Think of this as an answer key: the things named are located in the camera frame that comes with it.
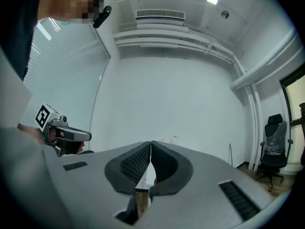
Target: bottle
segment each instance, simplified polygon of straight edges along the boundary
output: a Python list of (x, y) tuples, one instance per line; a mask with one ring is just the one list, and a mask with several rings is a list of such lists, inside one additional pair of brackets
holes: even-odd
[(173, 136), (172, 138), (171, 138), (171, 141), (170, 141), (170, 144), (175, 144), (175, 145), (178, 145), (178, 136)]

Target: office chair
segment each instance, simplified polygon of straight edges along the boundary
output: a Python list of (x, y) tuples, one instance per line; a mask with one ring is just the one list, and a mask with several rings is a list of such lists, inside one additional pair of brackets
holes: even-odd
[(290, 146), (293, 140), (288, 139), (289, 147), (287, 157), (285, 156), (285, 136), (286, 136), (287, 125), (283, 122), (283, 118), (280, 114), (270, 116), (268, 118), (268, 124), (265, 126), (266, 133), (266, 149), (263, 154), (263, 149), (265, 142), (261, 142), (261, 165), (259, 172), (264, 173), (264, 175), (259, 179), (264, 177), (269, 177), (272, 190), (272, 177), (282, 178), (281, 182), (284, 180), (284, 176), (277, 174), (280, 168), (287, 165), (288, 156), (290, 152)]

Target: black office chair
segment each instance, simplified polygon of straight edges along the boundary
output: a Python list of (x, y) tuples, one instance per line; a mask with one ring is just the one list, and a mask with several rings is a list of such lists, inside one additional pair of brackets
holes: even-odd
[[(261, 165), (260, 165), (259, 171), (264, 173), (264, 175), (262, 177), (258, 178), (257, 180), (262, 179), (264, 177), (269, 177), (270, 183), (271, 183), (270, 191), (273, 188), (272, 177), (282, 178), (281, 182), (283, 182), (283, 180), (284, 180), (284, 176), (277, 174), (277, 172), (279, 171), (280, 168), (283, 168), (287, 165), (287, 160), (288, 160), (288, 156), (289, 156), (289, 152), (290, 152), (290, 145), (293, 143), (293, 140), (288, 139), (289, 147), (288, 147), (287, 157), (285, 156), (285, 137), (284, 136), (282, 136), (282, 138), (275, 138), (273, 143), (271, 143), (271, 142), (268, 143), (268, 140), (270, 140), (268, 137), (274, 136), (274, 134), (278, 131), (281, 123), (283, 123), (282, 116), (280, 114), (276, 114), (276, 115), (269, 117), (268, 124), (265, 126), (265, 133), (266, 133), (266, 137), (267, 137), (267, 146), (269, 147), (268, 148), (269, 151), (274, 148), (274, 152), (276, 153), (278, 150), (276, 150), (275, 146), (280, 145), (280, 146), (283, 146), (283, 149), (280, 152), (280, 154), (271, 155), (271, 154), (268, 154), (265, 150), (265, 153), (263, 155), (263, 149), (264, 149), (265, 142), (261, 142), (261, 146), (262, 146)], [(282, 125), (281, 126), (282, 135), (286, 134), (286, 130), (287, 130), (287, 126)]]

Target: vent grille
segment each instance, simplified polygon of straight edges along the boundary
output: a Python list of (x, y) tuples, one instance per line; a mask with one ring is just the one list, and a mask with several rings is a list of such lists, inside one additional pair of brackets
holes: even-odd
[(77, 168), (81, 168), (83, 166), (87, 166), (88, 164), (84, 161), (81, 161), (81, 162), (77, 162), (77, 163), (73, 163), (73, 164), (68, 164), (68, 165), (64, 165), (64, 169), (66, 171), (69, 171), (69, 170), (74, 170), (74, 169), (77, 169)]
[(136, 19), (143, 17), (167, 17), (185, 20), (185, 13), (174, 10), (137, 10)]
[(221, 190), (230, 200), (243, 220), (248, 220), (259, 213), (259, 208), (247, 197), (246, 194), (232, 181), (219, 184)]

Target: person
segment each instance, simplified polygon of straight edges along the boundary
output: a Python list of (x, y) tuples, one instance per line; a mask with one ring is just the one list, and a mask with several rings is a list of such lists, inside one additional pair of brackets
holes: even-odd
[[(10, 0), (8, 4), (2, 4), (0, 43), (16, 74), (23, 80), (27, 73), (34, 27), (38, 20), (47, 17), (60, 21), (90, 19), (99, 5), (100, 0)], [(34, 137), (39, 144), (44, 144), (40, 129), (22, 124), (18, 125), (18, 129)], [(50, 140), (55, 140), (54, 130), (51, 130)], [(78, 152), (83, 147), (84, 143), (81, 143)]]

